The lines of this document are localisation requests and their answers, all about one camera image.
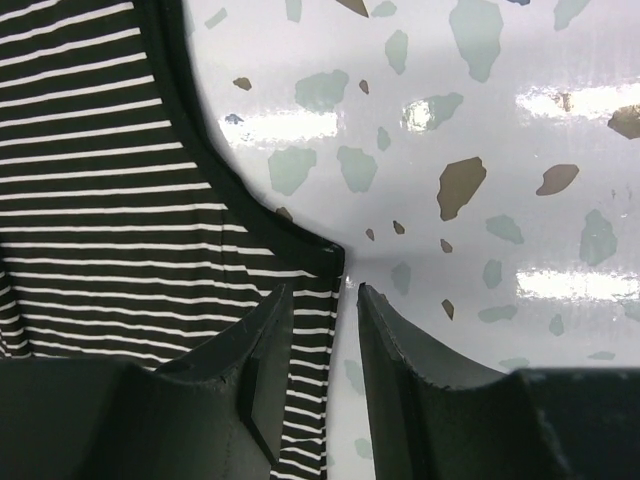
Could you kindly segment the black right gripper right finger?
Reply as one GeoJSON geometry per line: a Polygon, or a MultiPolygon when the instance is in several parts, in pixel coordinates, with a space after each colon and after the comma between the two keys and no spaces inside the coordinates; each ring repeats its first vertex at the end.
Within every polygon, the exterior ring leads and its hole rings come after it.
{"type": "Polygon", "coordinates": [[[502,373],[358,290],[358,330],[380,479],[635,479],[635,368],[502,373]]]}

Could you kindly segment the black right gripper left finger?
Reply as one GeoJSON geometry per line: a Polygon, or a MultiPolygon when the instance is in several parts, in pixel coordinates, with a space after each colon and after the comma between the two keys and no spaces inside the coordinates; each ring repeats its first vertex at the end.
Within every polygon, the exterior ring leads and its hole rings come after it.
{"type": "Polygon", "coordinates": [[[1,364],[5,479],[265,479],[277,464],[293,294],[149,371],[107,357],[1,364]]]}

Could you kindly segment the black white striped tank top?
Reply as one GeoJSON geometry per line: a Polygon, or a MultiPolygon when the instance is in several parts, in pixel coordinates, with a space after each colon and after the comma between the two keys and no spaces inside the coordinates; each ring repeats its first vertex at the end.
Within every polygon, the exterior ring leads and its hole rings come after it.
{"type": "Polygon", "coordinates": [[[179,1],[1,5],[1,355],[155,370],[281,284],[292,352],[273,479],[327,475],[345,254],[269,210],[210,140],[179,1]]]}

